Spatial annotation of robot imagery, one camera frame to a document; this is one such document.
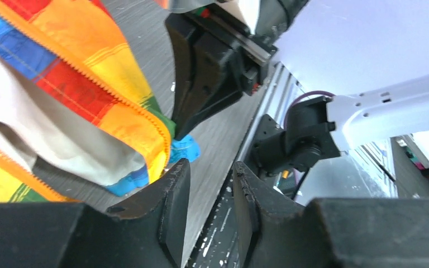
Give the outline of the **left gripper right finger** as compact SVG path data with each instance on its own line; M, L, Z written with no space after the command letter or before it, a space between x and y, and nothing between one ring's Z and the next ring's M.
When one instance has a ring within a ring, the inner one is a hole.
M241 267L429 267L429 199L301 206L241 161L232 174Z

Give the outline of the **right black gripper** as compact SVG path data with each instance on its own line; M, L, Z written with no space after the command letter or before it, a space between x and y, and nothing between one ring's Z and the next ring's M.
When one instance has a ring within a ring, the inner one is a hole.
M181 140L264 83L275 42L306 1L164 1L174 54L171 119Z

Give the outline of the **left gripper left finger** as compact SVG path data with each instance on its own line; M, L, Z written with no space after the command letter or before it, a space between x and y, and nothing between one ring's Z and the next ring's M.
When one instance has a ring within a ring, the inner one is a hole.
M100 212L84 203L0 203L0 267L181 267L190 164Z

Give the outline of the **rainbow striped zip jacket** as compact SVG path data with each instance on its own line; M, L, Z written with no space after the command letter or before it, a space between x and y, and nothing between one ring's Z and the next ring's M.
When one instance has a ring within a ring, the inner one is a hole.
M200 156L101 1L0 1L0 202L64 202L41 158L116 196Z

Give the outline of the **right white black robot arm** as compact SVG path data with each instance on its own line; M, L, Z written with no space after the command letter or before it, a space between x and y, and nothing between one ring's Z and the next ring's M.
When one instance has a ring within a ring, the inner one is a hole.
M252 148L267 173L309 170L429 130L429 1L161 1L174 54L174 138L263 85L279 63L314 99Z

